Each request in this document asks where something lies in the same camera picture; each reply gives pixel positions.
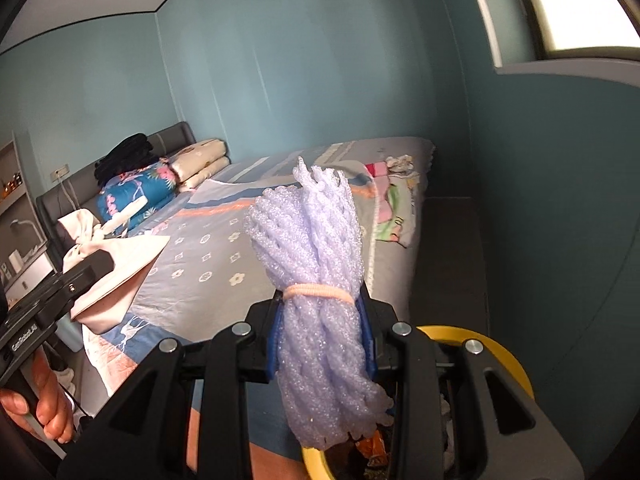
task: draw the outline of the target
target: orange rubber band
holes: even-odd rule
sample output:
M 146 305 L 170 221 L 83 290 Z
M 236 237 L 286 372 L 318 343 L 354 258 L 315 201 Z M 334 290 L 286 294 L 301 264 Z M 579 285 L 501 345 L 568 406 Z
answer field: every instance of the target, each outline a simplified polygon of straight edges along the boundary
M 316 298 L 334 298 L 335 300 L 344 301 L 355 305 L 355 300 L 346 290 L 338 286 L 321 285 L 320 283 L 299 283 L 298 285 L 290 285 L 282 294 L 284 300 L 288 300 L 293 296 L 315 296 Z

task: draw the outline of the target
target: dark floor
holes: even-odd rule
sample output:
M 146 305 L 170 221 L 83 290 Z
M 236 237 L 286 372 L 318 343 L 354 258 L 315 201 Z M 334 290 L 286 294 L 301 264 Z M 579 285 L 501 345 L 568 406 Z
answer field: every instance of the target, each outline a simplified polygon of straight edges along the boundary
M 485 264 L 472 199 L 425 201 L 409 313 L 414 325 L 453 325 L 488 334 Z

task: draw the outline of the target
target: yellow ring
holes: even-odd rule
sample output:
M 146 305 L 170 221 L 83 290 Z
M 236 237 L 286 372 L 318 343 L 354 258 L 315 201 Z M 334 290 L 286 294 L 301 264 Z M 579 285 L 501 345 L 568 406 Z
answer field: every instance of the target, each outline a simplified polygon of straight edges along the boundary
M 523 387 L 531 398 L 534 398 L 531 381 L 529 381 L 529 377 L 522 365 L 511 352 L 490 337 L 457 326 L 431 325 L 419 326 L 418 329 L 422 330 L 434 341 L 450 345 L 461 345 L 467 339 L 478 339 L 479 342 L 495 355 L 502 366 L 518 381 L 520 386 Z M 329 469 L 324 452 L 303 447 L 302 460 L 305 462 L 306 471 L 309 473 L 311 480 L 335 480 L 334 475 L 331 474 L 331 470 Z

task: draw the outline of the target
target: pink fabric bag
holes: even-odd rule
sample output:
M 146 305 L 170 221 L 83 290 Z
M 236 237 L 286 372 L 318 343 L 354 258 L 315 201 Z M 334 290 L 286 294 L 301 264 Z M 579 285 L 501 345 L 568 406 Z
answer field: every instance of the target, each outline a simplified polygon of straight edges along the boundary
M 59 220 L 76 242 L 64 257 L 63 272 L 97 250 L 108 252 L 113 259 L 114 269 L 76 300 L 71 309 L 71 319 L 84 324 L 95 334 L 107 332 L 122 321 L 156 258 L 169 241 L 168 236 L 105 238 L 145 203 L 146 198 L 135 200 L 103 226 L 87 209 L 76 210 Z

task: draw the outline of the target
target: window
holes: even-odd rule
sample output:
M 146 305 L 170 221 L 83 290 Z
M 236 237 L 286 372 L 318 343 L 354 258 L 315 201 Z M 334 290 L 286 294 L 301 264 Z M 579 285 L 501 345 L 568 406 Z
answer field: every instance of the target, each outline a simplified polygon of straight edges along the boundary
M 625 5 L 625 10 L 619 0 L 530 0 L 530 4 L 545 57 L 640 59 L 631 6 Z

